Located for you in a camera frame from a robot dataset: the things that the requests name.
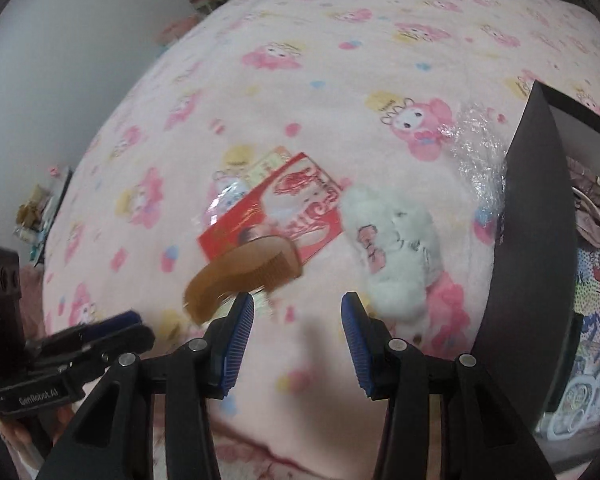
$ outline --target pink blanket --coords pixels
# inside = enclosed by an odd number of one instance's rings
[[[200,333],[182,294],[206,264],[206,208],[224,177],[282,145],[341,184],[391,186],[427,206],[445,272],[422,345],[469,349],[493,221],[438,127],[481,103],[508,145],[534,79],[600,115],[591,14],[555,0],[230,1],[145,74],[77,168],[47,247],[47,329],[131,308],[157,333],[155,352]],[[343,293],[364,292],[362,269],[340,236],[269,298],[213,420],[321,476],[370,477],[384,404],[358,387],[340,323]]]

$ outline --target fluffy white pouch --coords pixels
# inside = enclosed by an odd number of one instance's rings
[[[341,197],[340,217],[368,272],[367,293],[378,316],[426,324],[426,289],[442,272],[429,212],[398,192],[355,185]]]

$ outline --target white wall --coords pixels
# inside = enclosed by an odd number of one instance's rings
[[[49,166],[75,165],[187,0],[11,0],[0,16],[0,245]]]

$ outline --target brown comb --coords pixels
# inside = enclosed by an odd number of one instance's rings
[[[265,236],[218,256],[197,273],[184,291],[184,307],[197,325],[210,320],[220,304],[238,292],[267,292],[302,274],[291,240]]]

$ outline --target bolt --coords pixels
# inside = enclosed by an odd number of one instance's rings
[[[122,354],[119,358],[118,358],[118,362],[120,363],[120,365],[122,366],[129,366],[131,364],[133,364],[136,360],[136,356],[133,354]]]
[[[462,354],[458,360],[462,366],[466,366],[467,368],[473,368],[478,362],[471,354]]]
[[[206,341],[202,338],[196,338],[189,341],[189,350],[192,352],[199,352],[206,348]]]
[[[397,352],[406,350],[407,346],[409,346],[407,342],[404,339],[400,339],[398,337],[394,337],[393,339],[391,339],[391,341],[389,341],[389,348]]]

